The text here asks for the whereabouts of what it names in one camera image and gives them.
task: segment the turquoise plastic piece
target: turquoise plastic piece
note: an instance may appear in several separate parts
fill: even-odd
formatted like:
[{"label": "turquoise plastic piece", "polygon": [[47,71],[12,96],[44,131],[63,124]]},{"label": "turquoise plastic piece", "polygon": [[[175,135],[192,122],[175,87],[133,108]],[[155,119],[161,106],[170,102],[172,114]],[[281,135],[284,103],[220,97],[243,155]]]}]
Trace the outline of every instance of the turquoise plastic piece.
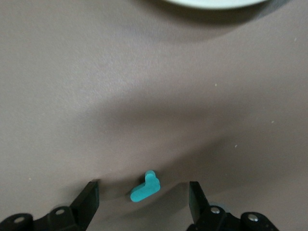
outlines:
[{"label": "turquoise plastic piece", "polygon": [[160,190],[160,182],[154,171],[147,171],[144,178],[145,183],[133,188],[130,193],[130,199],[133,202],[142,201]]}]

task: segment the screw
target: screw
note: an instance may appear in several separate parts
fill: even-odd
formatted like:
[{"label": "screw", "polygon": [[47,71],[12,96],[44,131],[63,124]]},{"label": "screw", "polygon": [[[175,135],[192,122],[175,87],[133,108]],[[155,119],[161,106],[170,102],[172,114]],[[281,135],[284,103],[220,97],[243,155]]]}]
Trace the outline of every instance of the screw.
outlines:
[{"label": "screw", "polygon": [[250,219],[251,221],[255,221],[255,222],[259,220],[258,217],[254,214],[249,214],[248,219]]},{"label": "screw", "polygon": [[215,214],[218,214],[218,213],[220,213],[220,210],[217,207],[211,207],[211,212],[215,213]]}]

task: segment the beige surface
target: beige surface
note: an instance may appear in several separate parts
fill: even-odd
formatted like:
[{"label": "beige surface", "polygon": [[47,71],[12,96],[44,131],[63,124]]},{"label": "beige surface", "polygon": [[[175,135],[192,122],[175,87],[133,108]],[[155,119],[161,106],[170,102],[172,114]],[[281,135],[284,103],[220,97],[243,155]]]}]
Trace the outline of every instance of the beige surface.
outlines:
[{"label": "beige surface", "polygon": [[[186,230],[187,184],[308,230],[308,3],[0,1],[0,219],[101,179],[89,231]],[[149,169],[162,190],[125,194]]]}]

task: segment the white plate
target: white plate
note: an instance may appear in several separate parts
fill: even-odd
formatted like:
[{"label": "white plate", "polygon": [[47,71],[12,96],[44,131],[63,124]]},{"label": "white plate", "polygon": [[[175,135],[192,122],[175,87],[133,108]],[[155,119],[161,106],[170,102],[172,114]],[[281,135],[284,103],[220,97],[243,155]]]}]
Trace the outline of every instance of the white plate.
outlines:
[{"label": "white plate", "polygon": [[260,3],[267,0],[165,0],[175,4],[200,9],[232,9]]}]

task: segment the round white object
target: round white object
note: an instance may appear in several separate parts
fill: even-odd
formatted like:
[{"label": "round white object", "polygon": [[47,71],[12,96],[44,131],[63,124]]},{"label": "round white object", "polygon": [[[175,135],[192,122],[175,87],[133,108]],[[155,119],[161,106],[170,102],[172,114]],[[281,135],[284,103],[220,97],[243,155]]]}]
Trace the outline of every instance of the round white object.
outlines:
[{"label": "round white object", "polygon": [[257,4],[267,0],[165,0],[178,5],[200,9],[232,9]]}]

